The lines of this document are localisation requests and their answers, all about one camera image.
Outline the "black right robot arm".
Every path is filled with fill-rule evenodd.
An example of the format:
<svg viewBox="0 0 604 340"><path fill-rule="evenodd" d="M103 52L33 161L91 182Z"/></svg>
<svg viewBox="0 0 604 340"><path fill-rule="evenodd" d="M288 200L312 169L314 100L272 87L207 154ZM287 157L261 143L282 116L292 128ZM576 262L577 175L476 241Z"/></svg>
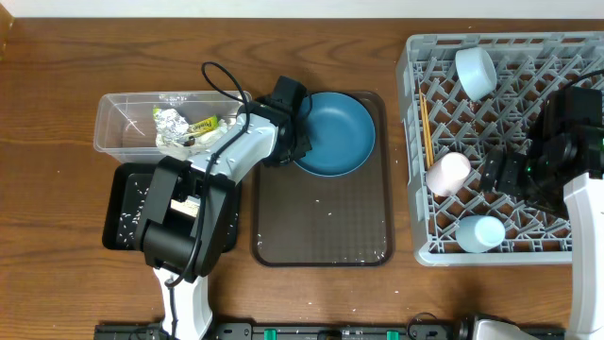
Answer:
<svg viewBox="0 0 604 340"><path fill-rule="evenodd" d="M603 94L554 92L529 131L526 153L493 149L479 188L566 219L572 237L568 339L603 336Z"/></svg>

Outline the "dark blue plate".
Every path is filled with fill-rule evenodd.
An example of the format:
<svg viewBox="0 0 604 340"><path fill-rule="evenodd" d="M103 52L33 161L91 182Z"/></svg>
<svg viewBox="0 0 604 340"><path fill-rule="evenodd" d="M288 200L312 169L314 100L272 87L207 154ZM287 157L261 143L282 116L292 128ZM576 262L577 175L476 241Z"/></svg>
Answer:
<svg viewBox="0 0 604 340"><path fill-rule="evenodd" d="M369 110L349 94L320 92L301 104L311 150L295 163L319 177L340 177L361 167L373 152L377 131Z"/></svg>

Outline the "light blue bowl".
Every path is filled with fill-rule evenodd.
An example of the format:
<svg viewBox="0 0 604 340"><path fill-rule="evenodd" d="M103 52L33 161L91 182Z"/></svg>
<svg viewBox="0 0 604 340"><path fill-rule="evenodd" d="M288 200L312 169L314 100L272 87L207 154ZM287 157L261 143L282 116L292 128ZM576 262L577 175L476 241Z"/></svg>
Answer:
<svg viewBox="0 0 604 340"><path fill-rule="evenodd" d="M496 88L495 65L481 47L459 50L455 66L461 86L472 101L479 101Z"/></svg>

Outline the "light blue cup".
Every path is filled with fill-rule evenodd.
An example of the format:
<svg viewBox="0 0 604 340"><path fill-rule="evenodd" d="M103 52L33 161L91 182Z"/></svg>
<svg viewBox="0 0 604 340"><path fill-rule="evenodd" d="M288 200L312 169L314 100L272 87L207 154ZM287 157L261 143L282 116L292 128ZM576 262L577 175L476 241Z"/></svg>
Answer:
<svg viewBox="0 0 604 340"><path fill-rule="evenodd" d="M482 253L498 247L505 239L503 223L492 216L471 215L459 221L455 237L459 246L469 253Z"/></svg>

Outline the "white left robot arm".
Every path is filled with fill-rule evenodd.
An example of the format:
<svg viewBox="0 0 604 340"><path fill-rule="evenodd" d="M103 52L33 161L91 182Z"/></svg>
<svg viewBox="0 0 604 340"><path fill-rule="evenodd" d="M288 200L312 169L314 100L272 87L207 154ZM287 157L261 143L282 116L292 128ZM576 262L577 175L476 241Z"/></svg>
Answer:
<svg viewBox="0 0 604 340"><path fill-rule="evenodd" d="M310 151L305 120L313 102L302 94L244 102L234 125L185 161L164 157L148 188L134 247L162 285L171 339L201 339L210 328L208 276L223 252L222 228L236 186L259 162L285 165Z"/></svg>

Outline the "white tissue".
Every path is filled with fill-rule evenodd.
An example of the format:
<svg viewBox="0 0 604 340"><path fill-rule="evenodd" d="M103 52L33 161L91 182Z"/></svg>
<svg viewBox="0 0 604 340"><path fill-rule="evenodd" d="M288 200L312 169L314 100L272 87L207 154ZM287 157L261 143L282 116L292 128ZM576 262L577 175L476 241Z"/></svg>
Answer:
<svg viewBox="0 0 604 340"><path fill-rule="evenodd" d="M171 140L158 134L155 142L156 147L161 154L184 161L187 160L193 153L195 138L187 137L182 140Z"/></svg>
<svg viewBox="0 0 604 340"><path fill-rule="evenodd" d="M195 147L209 147L223 137L236 123L235 118L220 119L218 127L195 138Z"/></svg>

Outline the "foil snack wrapper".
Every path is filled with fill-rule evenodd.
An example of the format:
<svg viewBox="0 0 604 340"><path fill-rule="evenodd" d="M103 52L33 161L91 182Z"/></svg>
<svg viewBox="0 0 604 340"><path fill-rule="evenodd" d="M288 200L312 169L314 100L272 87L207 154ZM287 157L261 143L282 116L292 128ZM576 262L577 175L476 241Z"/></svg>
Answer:
<svg viewBox="0 0 604 340"><path fill-rule="evenodd" d="M156 145L189 146L203 135L219 127L216 116L211 116L197 123L189 123L176 109L153 109L153 120L156 126Z"/></svg>

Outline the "pink cup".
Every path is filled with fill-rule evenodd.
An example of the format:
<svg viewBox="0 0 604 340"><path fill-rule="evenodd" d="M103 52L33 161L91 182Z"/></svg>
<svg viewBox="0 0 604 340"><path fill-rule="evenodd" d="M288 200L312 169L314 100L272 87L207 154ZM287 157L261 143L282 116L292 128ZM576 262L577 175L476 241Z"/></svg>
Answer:
<svg viewBox="0 0 604 340"><path fill-rule="evenodd" d="M428 169L427 187L437 196L453 196L461 189L471 170L470 161L462 153L447 153Z"/></svg>

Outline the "pile of rice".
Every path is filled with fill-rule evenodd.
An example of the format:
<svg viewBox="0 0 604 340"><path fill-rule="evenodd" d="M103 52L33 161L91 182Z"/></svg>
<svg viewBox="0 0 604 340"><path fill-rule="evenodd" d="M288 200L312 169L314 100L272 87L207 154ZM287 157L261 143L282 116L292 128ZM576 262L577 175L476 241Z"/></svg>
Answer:
<svg viewBox="0 0 604 340"><path fill-rule="evenodd" d="M112 250L133 250L134 232L142 214L150 178L130 179L123 192L109 200L108 213L103 231L103 245ZM226 244L223 252L229 252L237 243L242 185L236 187L233 203L226 220Z"/></svg>

